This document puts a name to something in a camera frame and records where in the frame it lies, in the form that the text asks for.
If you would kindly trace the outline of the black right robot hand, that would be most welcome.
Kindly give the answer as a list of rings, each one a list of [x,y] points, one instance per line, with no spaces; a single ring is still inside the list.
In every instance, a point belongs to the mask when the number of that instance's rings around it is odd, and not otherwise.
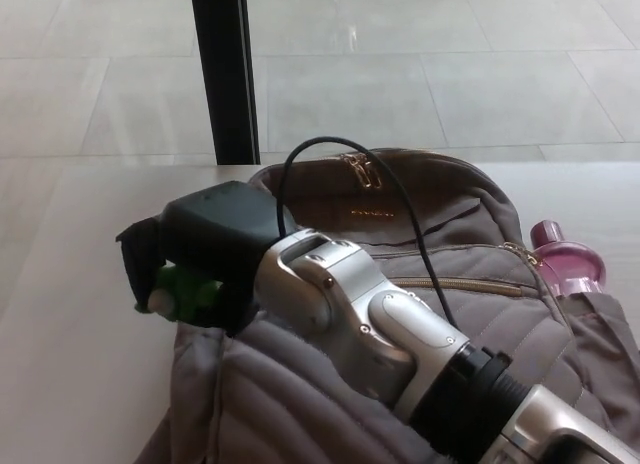
[[[277,219],[275,197],[229,181],[171,201],[116,240],[138,313],[233,337],[259,309],[265,253],[297,229],[291,213]]]

